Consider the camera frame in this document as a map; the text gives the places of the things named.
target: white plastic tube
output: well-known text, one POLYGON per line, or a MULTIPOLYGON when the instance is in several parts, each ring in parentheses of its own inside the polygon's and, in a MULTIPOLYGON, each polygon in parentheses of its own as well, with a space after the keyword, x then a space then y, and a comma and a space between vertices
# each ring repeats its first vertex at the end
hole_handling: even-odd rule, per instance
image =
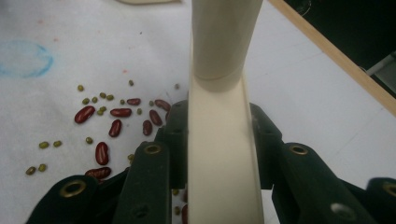
POLYGON ((262 0, 192 1, 193 73, 241 76, 262 0))
POLYGON ((262 0, 193 0, 189 93, 190 224, 263 223, 243 74, 262 0))
POLYGON ((175 2, 176 0, 118 0, 118 1, 127 4, 142 5, 142 4, 175 2))

